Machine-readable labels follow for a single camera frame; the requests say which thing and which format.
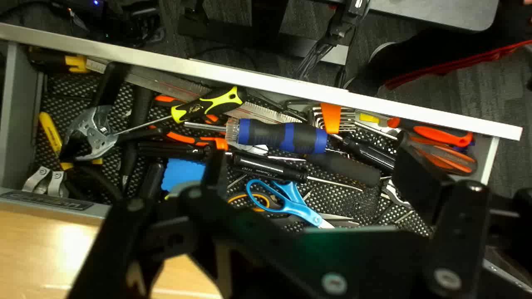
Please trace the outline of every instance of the blue screwdriver handle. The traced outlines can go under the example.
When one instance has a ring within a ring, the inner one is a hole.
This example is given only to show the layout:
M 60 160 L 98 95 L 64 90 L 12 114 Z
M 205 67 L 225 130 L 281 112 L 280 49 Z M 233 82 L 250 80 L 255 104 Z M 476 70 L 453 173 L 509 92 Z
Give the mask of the blue screwdriver handle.
M 235 132 L 233 139 L 241 145 L 268 145 L 290 154 L 326 154 L 328 149 L 328 134 L 303 124 L 268 125 L 238 120 L 236 127 L 233 130 L 228 124 L 228 134 Z

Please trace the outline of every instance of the white drawer edge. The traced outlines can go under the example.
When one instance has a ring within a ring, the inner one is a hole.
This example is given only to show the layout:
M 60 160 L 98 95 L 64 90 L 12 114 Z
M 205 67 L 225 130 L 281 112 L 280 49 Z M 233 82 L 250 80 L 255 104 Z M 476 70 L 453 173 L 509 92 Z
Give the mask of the white drawer edge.
M 349 94 L 348 90 L 325 87 L 318 84 L 275 77 L 258 72 L 238 70 L 197 61 L 183 61 L 168 56 L 158 56 L 152 52 L 125 49 L 83 39 L 73 39 L 67 36 L 24 29 L 15 26 L 0 26 L 0 39 L 12 41 L 25 46 L 54 49 L 68 54 L 78 54 L 110 62 L 122 62 L 147 69 L 157 69 L 170 74 L 198 77 L 215 82 L 225 82 L 238 87 L 248 87 L 273 94 L 285 94 L 290 97 L 308 99 L 315 102 L 325 102 L 341 105 L 348 109 L 374 112 L 381 115 L 393 115 L 399 119 L 416 120 L 423 124 L 433 124 L 487 137 L 497 137 L 506 140 L 521 140 L 522 129 L 439 110 L 429 110 L 414 105 L 396 104 L 374 97 L 364 97 Z

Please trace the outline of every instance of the blue scissors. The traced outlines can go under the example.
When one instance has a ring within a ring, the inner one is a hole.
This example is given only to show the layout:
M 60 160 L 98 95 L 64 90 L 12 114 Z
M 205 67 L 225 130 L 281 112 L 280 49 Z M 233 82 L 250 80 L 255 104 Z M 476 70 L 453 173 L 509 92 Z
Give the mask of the blue scissors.
M 263 210 L 265 213 L 273 213 L 273 215 L 293 215 L 298 217 L 305 222 L 308 222 L 310 225 L 316 227 L 316 228 L 334 228 L 331 223 L 328 223 L 326 220 L 323 220 L 321 215 L 318 215 L 316 212 L 313 212 L 303 200 L 301 193 L 298 192 L 295 183 L 288 183 L 288 185 L 280 185 L 276 182 L 273 182 L 271 185 L 265 183 L 263 180 L 250 180 L 246 183 L 246 195 L 250 198 L 250 202 L 258 207 L 260 210 Z M 266 193 L 276 197 L 278 202 L 281 202 L 283 208 L 280 210 L 271 210 L 268 207 L 265 207 L 260 200 L 256 200 L 253 197 L 253 187 L 260 187 L 261 190 L 265 190 Z

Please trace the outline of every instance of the screwdriver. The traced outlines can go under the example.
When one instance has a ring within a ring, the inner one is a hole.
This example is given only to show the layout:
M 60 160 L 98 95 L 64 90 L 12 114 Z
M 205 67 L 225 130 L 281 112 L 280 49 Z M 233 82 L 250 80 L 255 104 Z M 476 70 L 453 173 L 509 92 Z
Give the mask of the screwdriver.
M 118 135 L 127 135 L 130 132 L 137 132 L 140 129 L 147 129 L 168 120 L 173 120 L 175 124 L 183 124 L 187 120 L 208 119 L 208 115 L 218 117 L 241 107 L 243 104 L 245 102 L 240 99 L 238 87 L 231 87 L 230 90 L 216 90 L 195 102 L 172 107 L 168 117 L 127 129 Z
M 364 142 L 354 140 L 353 137 L 339 137 L 331 135 L 338 142 L 343 144 L 343 149 L 351 154 L 354 159 L 369 163 L 376 168 L 379 168 L 384 173 L 393 173 L 396 167 L 396 159 L 383 150 L 378 150 L 376 147 L 371 147 Z
M 266 125 L 256 120 L 230 119 L 226 127 L 185 122 L 187 129 L 225 134 L 240 145 L 266 145 L 290 154 L 326 154 L 328 134 L 303 124 Z
M 433 127 L 433 125 L 429 127 L 429 125 L 418 124 L 413 120 L 404 120 L 404 119 L 389 119 L 388 127 L 409 130 L 428 140 L 434 140 L 434 142 L 459 147 L 459 149 L 467 149 L 474 140 L 474 135 L 471 132 L 461 132 L 461 130 Z
M 321 185 L 331 185 L 331 187 L 339 187 L 339 188 L 363 193 L 363 190 L 358 187 L 310 177 L 306 175 L 305 170 L 300 170 L 290 165 L 275 163 L 275 162 L 266 162 L 265 159 L 245 159 L 240 155 L 233 155 L 233 165 L 240 167 L 243 172 L 248 172 L 250 175 L 263 177 L 268 180 L 296 182 L 296 183 L 316 182 Z
M 406 135 L 403 142 L 446 175 L 467 177 L 477 170 L 476 159 L 456 152 L 449 145 L 434 144 L 418 135 Z

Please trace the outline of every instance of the cable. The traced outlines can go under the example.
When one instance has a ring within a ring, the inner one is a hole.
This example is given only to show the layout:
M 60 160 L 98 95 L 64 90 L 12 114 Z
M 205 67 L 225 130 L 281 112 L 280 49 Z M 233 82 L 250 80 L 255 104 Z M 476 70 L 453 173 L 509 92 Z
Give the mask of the cable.
M 32 2 L 24 2 L 19 6 L 14 6 L 10 9 L 7 9 L 5 12 L 0 14 L 0 21 L 10 19 L 14 17 L 17 12 L 30 9 L 30 7 L 47 7 L 49 9 L 50 2 L 47 0 L 32 0 Z
M 265 205 L 266 208 L 270 208 L 271 200 L 270 200 L 268 195 L 265 195 L 265 193 L 251 193 L 251 195 L 253 195 L 255 198 L 258 198 L 258 200 L 261 202 L 261 205 Z M 233 197 L 228 200 L 228 205 L 238 207 L 238 202 L 243 202 L 243 200 L 250 202 L 248 193 L 236 193 L 236 195 L 233 195 Z M 253 212 L 256 212 L 256 213 L 265 213 L 265 210 L 261 210 L 261 208 L 253 208 Z

